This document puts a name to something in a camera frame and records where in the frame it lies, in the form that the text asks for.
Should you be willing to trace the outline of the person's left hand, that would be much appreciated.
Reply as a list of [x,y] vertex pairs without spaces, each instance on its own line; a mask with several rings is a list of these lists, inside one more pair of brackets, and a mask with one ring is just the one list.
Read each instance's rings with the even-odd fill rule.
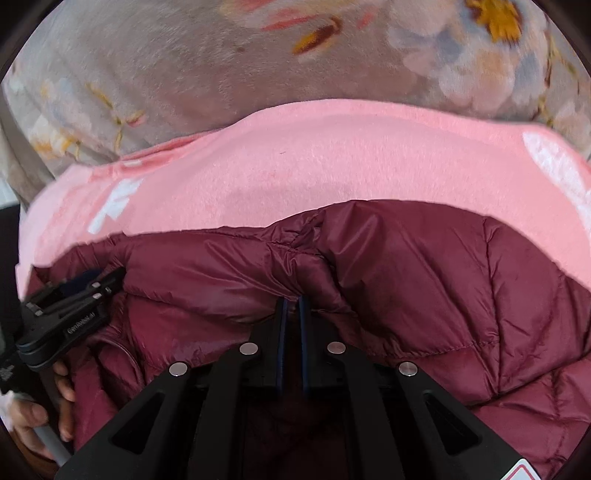
[[[53,364],[55,386],[58,391],[58,433],[63,442],[74,437],[73,406],[76,394],[70,381],[68,366],[63,361]],[[53,460],[51,450],[45,445],[36,430],[49,425],[49,415],[44,407],[32,400],[15,398],[9,407],[15,436],[32,453]]]

